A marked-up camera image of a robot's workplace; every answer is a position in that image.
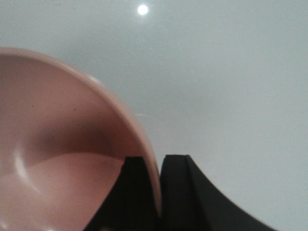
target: gray background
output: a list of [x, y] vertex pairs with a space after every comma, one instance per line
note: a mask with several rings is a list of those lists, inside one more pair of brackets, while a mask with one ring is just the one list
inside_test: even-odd
[[308, 1], [0, 0], [0, 46], [97, 77], [159, 166], [190, 154], [245, 211], [308, 230]]

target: white surface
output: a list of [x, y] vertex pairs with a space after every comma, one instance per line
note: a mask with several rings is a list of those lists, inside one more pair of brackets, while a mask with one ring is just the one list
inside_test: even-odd
[[256, 218], [308, 229], [307, 1], [0, 0], [0, 46], [97, 77], [159, 165], [190, 154]]

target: pink bowl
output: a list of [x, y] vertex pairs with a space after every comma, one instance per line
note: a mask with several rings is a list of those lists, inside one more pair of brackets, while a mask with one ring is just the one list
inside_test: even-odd
[[0, 230], [83, 230], [126, 156], [143, 156], [160, 213], [155, 158], [134, 114], [58, 60], [0, 48]]

